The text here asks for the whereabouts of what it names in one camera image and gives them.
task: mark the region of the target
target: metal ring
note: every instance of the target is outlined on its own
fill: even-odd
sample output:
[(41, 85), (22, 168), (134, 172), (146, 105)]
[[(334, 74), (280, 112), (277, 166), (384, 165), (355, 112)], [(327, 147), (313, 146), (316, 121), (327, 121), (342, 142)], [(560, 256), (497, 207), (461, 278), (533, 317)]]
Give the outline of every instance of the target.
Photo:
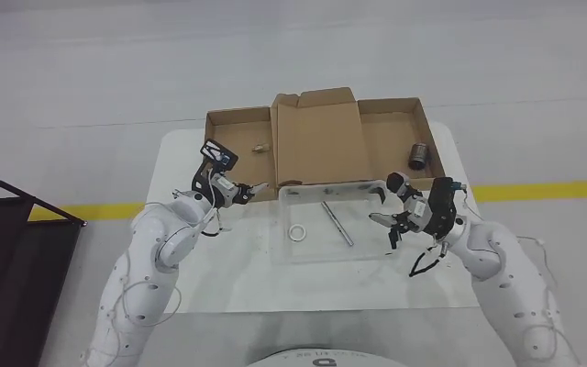
[[(302, 230), (302, 236), (300, 237), (294, 237), (293, 233), (294, 231), (299, 228)], [(290, 230), (287, 232), (288, 236), (290, 237), (290, 240), (292, 240), (293, 242), (301, 242), (305, 239), (305, 227), (302, 226), (301, 224), (294, 224), (290, 227)]]

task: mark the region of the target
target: transparent acrylic tray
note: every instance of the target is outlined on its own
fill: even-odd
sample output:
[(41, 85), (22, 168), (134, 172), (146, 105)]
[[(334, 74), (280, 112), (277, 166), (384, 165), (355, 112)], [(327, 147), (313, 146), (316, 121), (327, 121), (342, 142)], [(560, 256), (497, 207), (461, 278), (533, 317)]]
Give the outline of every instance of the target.
[[(350, 246), (323, 208), (326, 202), (354, 242)], [(368, 217), (402, 211), (402, 202), (385, 187), (384, 181), (286, 186), (279, 192), (281, 238), (273, 248), (280, 262), (355, 261), (393, 255), (389, 229)], [(299, 225), (305, 238), (294, 241), (289, 230)], [(299, 238), (301, 229), (293, 230)]]

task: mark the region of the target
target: cardboard box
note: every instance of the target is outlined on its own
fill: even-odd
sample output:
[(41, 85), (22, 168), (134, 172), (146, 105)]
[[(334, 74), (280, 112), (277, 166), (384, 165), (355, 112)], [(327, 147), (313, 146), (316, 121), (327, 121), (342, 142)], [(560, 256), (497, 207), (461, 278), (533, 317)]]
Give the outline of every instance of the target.
[[(414, 187), (428, 190), (445, 175), (418, 98), (357, 102), (349, 88), (278, 95), (271, 125), (278, 186), (385, 180), (404, 172)], [(417, 142), (430, 151), (422, 171), (407, 164)]]
[[(258, 193), (252, 201), (277, 198), (268, 107), (210, 111), (206, 115), (205, 138), (218, 141), (238, 155), (237, 164), (228, 173), (230, 179), (244, 184), (269, 183), (269, 189)], [(252, 151), (258, 144), (269, 144), (270, 150)]]
[[(358, 102), (363, 138), (373, 176), (385, 180), (392, 172), (403, 172), (413, 187), (429, 190), (436, 177), (444, 177), (437, 145), (418, 98), (370, 99)], [(426, 168), (408, 166), (412, 145), (426, 143), (430, 157)]]
[[(239, 156), (231, 179), (269, 183), (255, 201), (275, 199), (287, 183), (385, 180), (399, 171), (412, 178), (414, 187), (428, 190), (435, 177), (445, 175), (418, 98), (356, 101), (349, 88), (277, 95), (271, 107), (211, 111), (205, 130), (207, 138)], [(430, 150), (423, 171), (407, 165), (417, 142)], [(251, 151), (267, 143), (269, 151)]]

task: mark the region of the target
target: white tabletop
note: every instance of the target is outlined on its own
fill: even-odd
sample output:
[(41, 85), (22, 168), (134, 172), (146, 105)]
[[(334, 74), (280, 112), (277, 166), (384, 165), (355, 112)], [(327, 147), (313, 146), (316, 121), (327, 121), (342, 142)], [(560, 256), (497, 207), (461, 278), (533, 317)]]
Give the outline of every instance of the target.
[[(447, 176), (468, 183), (449, 129), (430, 129)], [(174, 189), (190, 190), (202, 158), (204, 129), (175, 130), (162, 142), (147, 201), (169, 202)], [(460, 212), (464, 195), (457, 193)], [(477, 209), (472, 195), (469, 205)], [(179, 312), (271, 312), (478, 306), (471, 277), (451, 254), (434, 270), (408, 278), (410, 268), (432, 239), (404, 236), (388, 259), (281, 264), (275, 259), (277, 202), (232, 206), (222, 211), (232, 227), (216, 238), (200, 237), (180, 264)], [(424, 258), (423, 263), (431, 261)], [(170, 301), (167, 312), (178, 301)]]

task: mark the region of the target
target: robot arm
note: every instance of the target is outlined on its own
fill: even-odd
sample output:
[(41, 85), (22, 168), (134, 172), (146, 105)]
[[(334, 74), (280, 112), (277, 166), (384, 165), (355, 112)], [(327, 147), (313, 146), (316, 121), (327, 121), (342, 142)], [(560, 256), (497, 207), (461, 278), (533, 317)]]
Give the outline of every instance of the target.
[(441, 256), (451, 251), (462, 260), (483, 314), (518, 367), (580, 365), (564, 336), (555, 297), (517, 237), (497, 223), (457, 214), (454, 193), (465, 185), (437, 178), (427, 200), (402, 173), (392, 173), (387, 186), (404, 202), (404, 212), (370, 218), (390, 228), (392, 246), (407, 231), (424, 231), (441, 246)]
[(174, 290), (181, 303), (175, 286), (179, 263), (217, 209), (245, 205), (267, 187), (230, 181), (225, 173), (238, 157), (217, 142), (208, 140), (202, 153), (193, 191), (176, 191), (167, 205), (147, 203), (132, 221), (132, 241), (106, 283), (83, 366), (136, 366), (153, 328), (169, 318), (161, 320)]

